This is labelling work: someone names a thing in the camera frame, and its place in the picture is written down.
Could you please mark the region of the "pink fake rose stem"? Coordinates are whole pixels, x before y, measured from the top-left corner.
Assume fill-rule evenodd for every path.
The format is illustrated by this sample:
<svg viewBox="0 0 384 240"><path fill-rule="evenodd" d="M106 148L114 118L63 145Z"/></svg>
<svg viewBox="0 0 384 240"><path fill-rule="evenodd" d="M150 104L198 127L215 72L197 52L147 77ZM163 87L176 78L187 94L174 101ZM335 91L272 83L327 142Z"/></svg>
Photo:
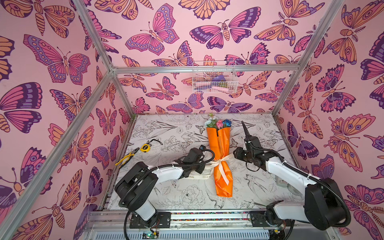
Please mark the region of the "pink fake rose stem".
<svg viewBox="0 0 384 240"><path fill-rule="evenodd" d="M218 120L217 123L216 123L216 126L217 126L218 130L222 129L224 127L223 121L222 120Z"/></svg>

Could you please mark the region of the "white fake flower stem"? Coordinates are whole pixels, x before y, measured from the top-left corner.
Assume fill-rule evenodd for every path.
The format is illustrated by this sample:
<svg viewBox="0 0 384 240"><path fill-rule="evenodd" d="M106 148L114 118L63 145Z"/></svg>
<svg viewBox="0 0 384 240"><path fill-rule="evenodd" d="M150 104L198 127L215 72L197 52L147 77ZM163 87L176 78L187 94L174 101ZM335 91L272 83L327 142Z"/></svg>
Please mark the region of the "white fake flower stem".
<svg viewBox="0 0 384 240"><path fill-rule="evenodd" d="M205 121L204 125L206 128L213 128L218 130L217 123L219 119L212 113L208 115L208 119Z"/></svg>

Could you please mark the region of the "blue fake flower stem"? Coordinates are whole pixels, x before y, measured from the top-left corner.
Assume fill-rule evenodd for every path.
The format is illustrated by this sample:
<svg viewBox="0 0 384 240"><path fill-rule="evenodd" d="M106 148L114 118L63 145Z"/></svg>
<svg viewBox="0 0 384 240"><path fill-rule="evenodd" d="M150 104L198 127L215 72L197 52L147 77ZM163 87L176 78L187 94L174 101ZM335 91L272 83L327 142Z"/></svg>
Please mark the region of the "blue fake flower stem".
<svg viewBox="0 0 384 240"><path fill-rule="evenodd" d="M224 128L230 128L232 126L232 121L226 119L223 121L223 127Z"/></svg>

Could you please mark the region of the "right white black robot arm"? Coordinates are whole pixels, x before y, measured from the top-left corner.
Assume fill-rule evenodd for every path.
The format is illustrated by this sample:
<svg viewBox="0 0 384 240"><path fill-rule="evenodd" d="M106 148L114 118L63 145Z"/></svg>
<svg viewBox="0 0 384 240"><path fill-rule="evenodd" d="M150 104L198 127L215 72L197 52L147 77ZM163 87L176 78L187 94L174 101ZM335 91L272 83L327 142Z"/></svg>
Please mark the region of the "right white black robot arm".
<svg viewBox="0 0 384 240"><path fill-rule="evenodd" d="M257 137L246 136L244 142L244 148L234 150L235 159L282 179L304 197L302 202L275 201L267 205L265 218L269 225L277 226L291 220L309 223L324 231L351 223L351 212L334 180L320 179L296 168L277 151L262 148Z"/></svg>

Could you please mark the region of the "white ribbon bundle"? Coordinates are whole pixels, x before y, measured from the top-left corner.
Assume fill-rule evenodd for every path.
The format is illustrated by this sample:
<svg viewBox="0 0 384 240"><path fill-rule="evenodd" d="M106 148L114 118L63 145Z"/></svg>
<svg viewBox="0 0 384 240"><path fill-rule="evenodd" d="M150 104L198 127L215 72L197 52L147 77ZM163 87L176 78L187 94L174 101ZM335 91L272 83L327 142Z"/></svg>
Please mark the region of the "white ribbon bundle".
<svg viewBox="0 0 384 240"><path fill-rule="evenodd" d="M208 178L215 176L214 172L215 172L215 169L217 169L220 173L219 179L223 178L224 183L228 186L230 183L230 180L227 177L226 172L224 170L224 162L229 161L229 160L234 159L234 158L235 158L234 154L229 154L220 160L215 160L215 161L213 161L213 163L206 165L202 174L198 174L198 173L193 172L193 173L190 173L190 175L187 177L187 179L207 180Z"/></svg>

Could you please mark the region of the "orange wrapping paper sheet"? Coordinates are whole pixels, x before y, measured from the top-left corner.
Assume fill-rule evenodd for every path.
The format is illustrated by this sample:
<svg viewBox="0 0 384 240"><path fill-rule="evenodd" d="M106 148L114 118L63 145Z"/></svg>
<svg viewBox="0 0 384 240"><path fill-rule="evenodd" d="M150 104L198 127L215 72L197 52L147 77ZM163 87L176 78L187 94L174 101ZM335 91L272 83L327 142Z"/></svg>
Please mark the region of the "orange wrapping paper sheet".
<svg viewBox="0 0 384 240"><path fill-rule="evenodd" d="M233 197L233 175L227 163L230 155L231 128L207 128L210 149L215 153L213 177L219 197Z"/></svg>

